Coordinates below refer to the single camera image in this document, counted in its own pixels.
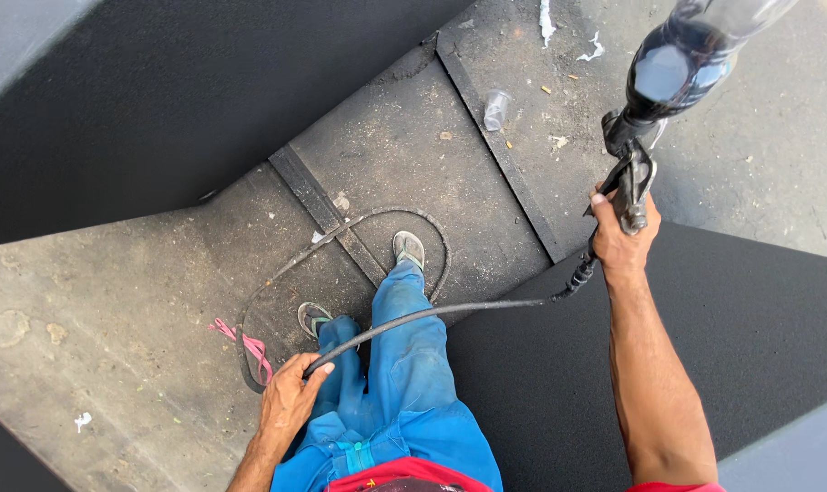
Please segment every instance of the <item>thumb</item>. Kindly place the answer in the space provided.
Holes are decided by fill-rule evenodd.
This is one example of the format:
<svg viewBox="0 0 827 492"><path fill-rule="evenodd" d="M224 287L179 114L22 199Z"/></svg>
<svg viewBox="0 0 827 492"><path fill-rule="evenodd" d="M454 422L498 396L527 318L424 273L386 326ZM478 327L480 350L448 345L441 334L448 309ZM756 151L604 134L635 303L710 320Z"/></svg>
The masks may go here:
<svg viewBox="0 0 827 492"><path fill-rule="evenodd" d="M617 221L617 217L614 215L614 206L611 205L610 201L607 201L604 195L595 194L591 196L589 200L593 205L593 215L595 215L595 219L599 221L600 228L605 230L605 232L620 229L620 222Z"/></svg>
<svg viewBox="0 0 827 492"><path fill-rule="evenodd" d="M307 380L307 385L304 386L304 392L307 393L308 396L316 398L320 386L325 383L325 380L329 378L329 374L332 374L333 370L335 370L335 364L327 363L314 371Z"/></svg>

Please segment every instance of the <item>person's left hand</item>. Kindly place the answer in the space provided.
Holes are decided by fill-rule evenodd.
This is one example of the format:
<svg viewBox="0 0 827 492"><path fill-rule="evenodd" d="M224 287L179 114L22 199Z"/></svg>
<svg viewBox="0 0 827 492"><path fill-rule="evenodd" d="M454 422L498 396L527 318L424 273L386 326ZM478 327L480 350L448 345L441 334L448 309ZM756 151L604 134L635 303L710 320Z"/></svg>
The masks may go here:
<svg viewBox="0 0 827 492"><path fill-rule="evenodd" d="M274 374L261 396L259 434L285 447L292 443L310 417L320 386L335 369L335 364L325 364L305 384L304 370L318 358L319 354L294 355Z"/></svg>

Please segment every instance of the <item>hand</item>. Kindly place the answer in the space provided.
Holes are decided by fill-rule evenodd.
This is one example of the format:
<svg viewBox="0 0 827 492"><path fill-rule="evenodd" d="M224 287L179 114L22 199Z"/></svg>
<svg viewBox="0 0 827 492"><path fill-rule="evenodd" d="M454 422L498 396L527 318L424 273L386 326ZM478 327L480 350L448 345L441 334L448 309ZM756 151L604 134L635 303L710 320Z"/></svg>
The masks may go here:
<svg viewBox="0 0 827 492"><path fill-rule="evenodd" d="M320 386L335 369L335 364L325 364L310 375L305 384L302 379L304 370L318 358L319 354L294 355L277 371L262 393L258 433L277 444L280 453L286 452L298 430L307 422Z"/></svg>
<svg viewBox="0 0 827 492"><path fill-rule="evenodd" d="M598 190L600 185L601 183L597 184L595 189ZM657 236L659 224L662 221L651 194L647 195L647 227L639 230L634 236L627 236L620 229L620 222L614 215L614 207L608 198L594 193L590 195L590 201L593 204L593 215L599 221L599 229L593 240L593 249L602 262L606 281L611 282L615 279L644 274L650 243Z"/></svg>

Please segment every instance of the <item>ground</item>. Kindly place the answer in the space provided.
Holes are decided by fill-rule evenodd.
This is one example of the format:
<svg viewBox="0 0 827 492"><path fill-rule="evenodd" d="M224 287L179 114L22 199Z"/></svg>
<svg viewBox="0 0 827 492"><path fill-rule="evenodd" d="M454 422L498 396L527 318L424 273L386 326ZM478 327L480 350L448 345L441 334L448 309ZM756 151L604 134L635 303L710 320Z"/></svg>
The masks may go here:
<svg viewBox="0 0 827 492"><path fill-rule="evenodd" d="M581 217L587 189L614 164L599 119L623 103L631 52L671 4L554 0L547 49L536 0L478 2L443 29L481 94L514 95L505 137L567 254L594 225ZM604 55L574 60L596 30ZM552 148L550 135L569 143ZM406 205L448 229L439 304L499 297L549 265L429 44L292 145L348 217ZM653 153L666 219L827 256L827 2L802 2L752 39ZM423 237L434 281L444 260L424 221L386 215L357 233L388 268L397 229ZM0 246L0 419L75 490L222 490L259 398L232 341L207 326L233 324L315 230L263 164L203 207ZM367 326L371 295L332 242L267 289L248 331L276 368L316 347L296 324L300 302ZM77 433L84 411L93 420Z"/></svg>

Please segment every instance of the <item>air hose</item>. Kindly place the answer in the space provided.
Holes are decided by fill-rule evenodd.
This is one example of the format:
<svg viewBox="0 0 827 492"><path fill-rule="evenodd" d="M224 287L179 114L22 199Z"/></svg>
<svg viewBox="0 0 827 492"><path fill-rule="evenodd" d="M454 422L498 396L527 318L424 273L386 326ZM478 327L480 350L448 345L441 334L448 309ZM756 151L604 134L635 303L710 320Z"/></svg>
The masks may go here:
<svg viewBox="0 0 827 492"><path fill-rule="evenodd" d="M240 374L243 375L244 381L246 382L246 386L249 389L255 391L256 393L262 393L265 390L265 386L263 384L259 384L253 377L253 373L250 371L249 361L246 358L246 349L244 347L244 322L246 320L246 313L249 311L249 308L253 305L255 300L261 296L261 294L265 291L268 285L274 284L277 279L283 275L284 273L288 272L292 267L297 265L298 263L302 262L308 256L313 254L316 250L320 249L323 245L327 244L329 241L335 238L335 236L341 234L343 231L350 229L351 227L359 224L361 221L365 219L369 219L376 215L386 214L389 212L404 212L408 214L419 215L420 217L426 219L432 227L438 232L438 235L441 237L441 243L444 246L444 267L441 271L441 276L438 277L438 282L435 284L434 289L432 290L431 295L429 296L429 301L433 302L438 297L438 293L441 291L441 287L444 285L444 282L447 280L447 274L449 272L450 263L451 263L451 252L450 246L447 241L447 235L444 233L444 228L441 224L432 217L429 213L424 212L422 210L416 208L409 208L409 207L380 207L374 208L371 212L361 215L355 219L350 220L349 222L337 227L336 229L332 230L330 233L325 235L322 239L317 241L312 246L302 250L297 255L295 255L291 260L288 261L282 268L280 268L277 273L273 276L268 278L262 285L260 285L257 289L253 291L244 302L243 308L240 309L238 313L238 317L235 320L235 346L237 347L238 351L238 362L240 363ZM499 300L499 301L492 301L492 302L470 302L466 304L457 304L452 306L443 306L443 307L432 307L429 309L423 309L421 311L417 311L414 313L407 314L405 316L401 316L400 318L393 319L388 321L382 325L376 326L371 328L370 330L364 331L352 339L343 342L342 344L338 345L337 347L333 348L329 352L323 354L320 358L316 359L310 366L304 371L304 377L307 378L313 371L317 370L323 364L330 362L335 357L341 355L343 352L353 349L360 343L371 340L373 337L396 328L400 325L404 325L410 321L420 318L426 318L428 316L435 316L437 314L446 314L446 313L455 313L458 311L479 311L482 309L505 309L505 308L528 308L528 307L535 307L535 306L544 306L546 304L550 304L552 302L556 302L561 298L569 297L581 287L581 285L586 284L590 277L593 276L593 263L594 263L594 256L591 254L583 255L583 263L574 271L574 275L572 279L566 282L566 288L562 292L556 293L549 297L543 298L534 298L534 299L525 299L525 300Z"/></svg>

